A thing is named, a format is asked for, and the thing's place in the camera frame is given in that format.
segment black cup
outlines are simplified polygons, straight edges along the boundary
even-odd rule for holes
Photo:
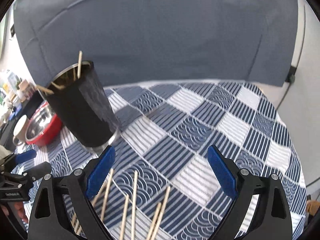
[[[82,62],[80,79],[75,77],[77,68],[78,64],[74,64],[53,79],[63,89],[50,83],[48,88],[54,94],[42,94],[78,141],[88,151],[99,154],[118,135],[119,121],[94,71],[93,62]]]

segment chopstick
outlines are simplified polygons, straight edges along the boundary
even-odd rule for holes
[[[80,79],[81,76],[81,64],[82,64],[82,51],[79,51],[79,58],[78,58],[78,79]]]
[[[135,234],[137,183],[138,183],[138,171],[134,171],[133,196],[132,196],[132,215],[131,215],[131,240],[134,240],[134,234]]]
[[[94,207],[94,206],[96,205],[96,203],[97,203],[97,201],[98,201],[98,198],[100,197],[103,189],[107,186],[107,183],[108,183],[107,181],[104,181],[104,183],[102,184],[102,186],[101,186],[98,194],[97,194],[97,195],[94,197],[94,199],[91,201],[92,207]],[[79,220],[77,220],[77,222],[76,222],[76,224],[75,224],[75,226],[74,226],[74,230],[75,230],[75,233],[76,233],[77,235],[79,235],[79,234],[81,233],[81,230],[82,230],[82,227],[80,226],[79,229],[78,229],[78,226],[79,226]]]
[[[59,86],[59,85],[57,85],[56,83],[54,83],[54,82],[51,82],[51,84],[52,85],[54,85],[55,86],[55,88],[57,88],[57,89],[59,89],[59,90],[62,90],[62,89],[64,89],[65,88],[65,86]]]
[[[124,201],[123,214],[122,214],[122,222],[121,222],[121,232],[120,232],[119,240],[123,240],[123,237],[124,237],[124,228],[125,228],[125,223],[126,223],[126,221],[127,221],[128,204],[129,204],[129,195],[127,194],[127,195],[125,196],[125,201]]]
[[[102,222],[103,222],[103,219],[104,219],[104,213],[105,213],[106,206],[107,206],[107,201],[108,201],[108,194],[109,194],[110,186],[111,186],[111,183],[112,183],[113,171],[114,171],[113,169],[110,169],[110,172],[109,172],[109,180],[108,180],[108,184],[107,184],[106,191],[105,191],[105,193],[104,193],[102,210],[101,210],[101,215],[100,215],[100,220],[101,220]]]
[[[159,203],[157,204],[157,208],[156,208],[155,214],[153,215],[152,223],[151,223],[151,226],[150,226],[150,229],[149,229],[149,232],[148,232],[148,235],[147,235],[146,240],[149,240],[149,239],[150,239],[151,234],[152,234],[152,232],[153,232],[153,229],[155,228],[155,224],[156,224],[156,221],[157,221],[159,212],[160,212],[160,208],[161,208],[161,203],[159,202]]]
[[[170,189],[171,189],[171,187],[167,186],[167,190],[165,191],[165,195],[164,195],[164,199],[163,199],[163,202],[162,202],[161,210],[160,210],[160,213],[159,213],[159,216],[158,216],[158,220],[157,220],[155,229],[154,229],[154,231],[152,233],[151,240],[155,240],[156,235],[158,233],[159,226],[161,224],[161,220],[162,220],[162,217],[164,215],[165,206],[167,205],[167,201],[168,201],[168,198],[169,198]]]
[[[39,89],[39,90],[41,90],[42,92],[44,92],[44,93],[46,93],[46,94],[49,94],[49,95],[53,95],[53,94],[54,94],[52,90],[47,89],[47,88],[45,88],[45,87],[43,87],[43,86],[36,85],[36,88]]]

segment white mug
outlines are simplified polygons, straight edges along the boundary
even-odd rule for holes
[[[23,115],[13,130],[12,142],[15,146],[20,146],[26,143],[26,130],[29,124],[29,119],[26,115]]]

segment blue and white tablecloth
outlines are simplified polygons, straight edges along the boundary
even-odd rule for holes
[[[306,189],[301,165],[288,130],[261,90],[249,83],[193,82],[129,86],[106,89],[106,95],[121,123],[121,137],[113,146],[116,161],[104,223],[119,238],[124,196],[132,195],[134,170],[139,171],[136,239],[146,238],[158,202],[171,185],[157,240],[207,239],[231,204],[207,159],[215,144],[222,154],[254,175],[279,175],[290,206],[293,239],[303,229]],[[96,158],[86,152],[68,131],[40,149],[34,160],[19,172],[49,161],[54,176],[70,174]],[[30,215],[40,180],[25,203]],[[103,195],[96,205],[100,216]],[[255,210],[253,196],[237,236],[244,234]],[[73,208],[65,197],[70,217]],[[131,238],[129,205],[124,239]]]

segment gray fabric backdrop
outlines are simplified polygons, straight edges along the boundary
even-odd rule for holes
[[[104,86],[219,78],[282,85],[297,0],[17,0],[14,24],[34,81],[92,60]]]

